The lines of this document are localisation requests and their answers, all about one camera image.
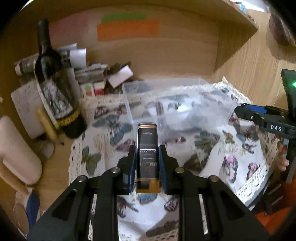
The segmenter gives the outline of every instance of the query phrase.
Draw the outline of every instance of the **bottle neck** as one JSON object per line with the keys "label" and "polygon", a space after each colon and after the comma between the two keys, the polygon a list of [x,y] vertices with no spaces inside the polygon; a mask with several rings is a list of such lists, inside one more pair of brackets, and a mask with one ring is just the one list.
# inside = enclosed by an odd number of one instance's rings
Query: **bottle neck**
{"label": "bottle neck", "polygon": [[39,53],[44,54],[46,52],[46,50],[48,50],[49,48],[51,48],[51,44],[43,42],[43,43],[39,43]]}
{"label": "bottle neck", "polygon": [[50,43],[48,27],[49,24],[46,19],[39,21],[37,27],[39,53],[45,53],[47,49],[52,47]]}

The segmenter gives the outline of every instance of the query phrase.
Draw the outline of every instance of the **orange sticky note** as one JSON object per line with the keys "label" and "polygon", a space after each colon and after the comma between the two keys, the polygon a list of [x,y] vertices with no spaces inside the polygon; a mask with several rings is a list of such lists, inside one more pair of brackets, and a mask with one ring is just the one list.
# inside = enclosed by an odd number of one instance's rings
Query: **orange sticky note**
{"label": "orange sticky note", "polygon": [[155,37],[158,35],[158,29],[158,21],[148,19],[100,23],[97,25],[98,41]]}

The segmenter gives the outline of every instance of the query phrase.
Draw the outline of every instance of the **green sticky note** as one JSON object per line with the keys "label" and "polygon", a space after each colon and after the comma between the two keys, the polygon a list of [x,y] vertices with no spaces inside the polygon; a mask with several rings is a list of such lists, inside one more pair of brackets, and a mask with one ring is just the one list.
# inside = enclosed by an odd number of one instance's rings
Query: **green sticky note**
{"label": "green sticky note", "polygon": [[109,23],[114,21],[127,21],[127,20],[143,20],[147,15],[140,12],[121,12],[111,13],[102,17],[102,23]]}
{"label": "green sticky note", "polygon": [[85,89],[86,91],[91,91],[91,87],[90,87],[89,85],[86,85],[86,86],[84,87],[84,89]]}

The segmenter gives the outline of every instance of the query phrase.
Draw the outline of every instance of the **screw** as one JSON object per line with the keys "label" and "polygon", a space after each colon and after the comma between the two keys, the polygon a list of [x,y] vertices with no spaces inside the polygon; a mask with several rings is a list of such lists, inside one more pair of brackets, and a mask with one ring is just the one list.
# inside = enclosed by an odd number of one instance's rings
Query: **screw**
{"label": "screw", "polygon": [[183,172],[184,172],[184,168],[182,168],[182,167],[177,167],[177,168],[175,169],[175,171],[176,171],[177,173],[183,173]]}
{"label": "screw", "polygon": [[118,173],[120,171],[120,168],[119,167],[112,167],[111,171],[113,173]]}
{"label": "screw", "polygon": [[216,183],[217,181],[219,181],[219,178],[215,175],[210,176],[210,180],[214,183]]}
{"label": "screw", "polygon": [[77,178],[77,181],[79,181],[80,183],[84,182],[86,180],[86,176],[85,175],[81,175]]}

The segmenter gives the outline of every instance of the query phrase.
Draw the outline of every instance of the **black metal bracket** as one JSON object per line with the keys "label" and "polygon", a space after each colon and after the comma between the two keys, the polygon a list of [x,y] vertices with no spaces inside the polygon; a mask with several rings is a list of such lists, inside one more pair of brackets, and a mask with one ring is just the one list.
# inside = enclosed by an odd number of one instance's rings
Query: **black metal bracket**
{"label": "black metal bracket", "polygon": [[[256,217],[217,177],[194,176],[159,147],[160,176],[168,195],[179,195],[179,240],[262,241],[269,235]],[[136,148],[117,167],[101,176],[79,176],[30,230],[29,241],[88,240],[91,206],[97,194],[93,241],[118,240],[117,195],[131,193],[136,171]],[[204,235],[200,194],[208,233]]]}

